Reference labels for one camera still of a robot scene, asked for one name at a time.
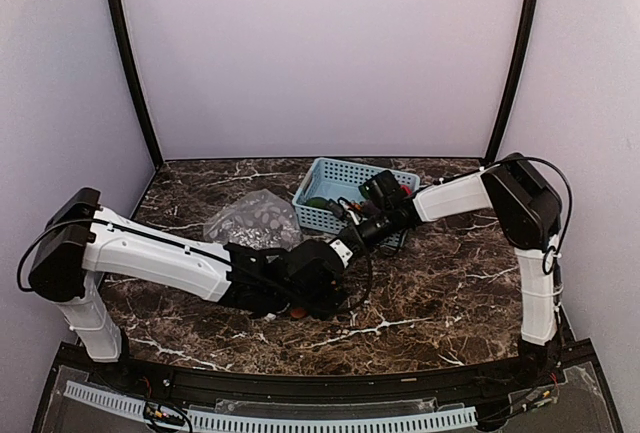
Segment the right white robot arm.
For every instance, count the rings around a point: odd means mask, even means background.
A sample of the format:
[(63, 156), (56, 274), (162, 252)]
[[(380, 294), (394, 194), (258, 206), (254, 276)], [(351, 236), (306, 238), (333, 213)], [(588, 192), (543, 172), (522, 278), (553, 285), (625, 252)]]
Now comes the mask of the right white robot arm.
[(562, 200), (535, 168), (546, 160), (514, 153), (476, 171), (441, 178), (357, 226), (348, 226), (328, 246), (344, 266), (387, 237), (442, 218), (492, 209), (518, 260), (522, 294), (522, 341), (544, 346), (559, 331), (562, 294), (559, 258), (568, 219)]

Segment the clear zip top bag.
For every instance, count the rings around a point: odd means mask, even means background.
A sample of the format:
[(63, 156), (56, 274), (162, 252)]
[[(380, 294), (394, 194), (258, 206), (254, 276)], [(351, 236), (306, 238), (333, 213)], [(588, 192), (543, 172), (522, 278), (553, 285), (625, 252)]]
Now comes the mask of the clear zip top bag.
[(206, 220), (203, 237), (210, 243), (285, 250), (303, 240), (293, 206), (267, 189), (246, 194)]

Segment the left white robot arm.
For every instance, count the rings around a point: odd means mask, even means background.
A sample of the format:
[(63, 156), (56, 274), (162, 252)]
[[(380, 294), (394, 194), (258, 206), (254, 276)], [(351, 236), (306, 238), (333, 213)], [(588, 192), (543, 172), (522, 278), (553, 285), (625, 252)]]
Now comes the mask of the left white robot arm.
[(55, 304), (92, 361), (120, 389), (141, 380), (128, 340), (96, 285), (98, 273), (168, 286), (256, 317), (301, 309), (328, 319), (345, 313), (343, 274), (370, 253), (357, 227), (290, 250), (201, 243), (132, 222), (101, 205), (93, 188), (77, 191), (46, 223), (18, 262), (16, 282)]

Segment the light blue plastic basket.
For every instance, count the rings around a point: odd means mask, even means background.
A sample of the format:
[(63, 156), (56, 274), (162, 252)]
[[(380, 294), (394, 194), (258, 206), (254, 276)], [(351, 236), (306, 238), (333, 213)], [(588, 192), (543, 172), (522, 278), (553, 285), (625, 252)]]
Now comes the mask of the light blue plastic basket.
[(390, 170), (402, 185), (407, 185), (414, 193), (420, 187), (419, 176), (388, 167), (374, 166), (331, 158), (317, 158), (307, 171), (300, 184), (292, 204), (301, 227), (322, 233), (339, 233), (347, 222), (337, 218), (327, 209), (310, 208), (305, 202), (312, 197), (322, 197), (328, 201), (340, 203), (348, 200), (354, 207), (363, 207), (362, 220), (369, 219), (380, 212), (374, 205), (368, 204), (359, 191), (359, 187), (377, 173)]

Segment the red cherry bunch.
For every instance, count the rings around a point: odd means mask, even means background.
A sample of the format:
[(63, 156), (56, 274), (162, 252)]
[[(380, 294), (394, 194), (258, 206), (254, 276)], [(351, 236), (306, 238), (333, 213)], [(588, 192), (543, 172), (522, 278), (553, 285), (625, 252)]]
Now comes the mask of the red cherry bunch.
[(308, 312), (301, 307), (293, 308), (290, 310), (290, 316), (294, 319), (302, 319), (308, 315)]

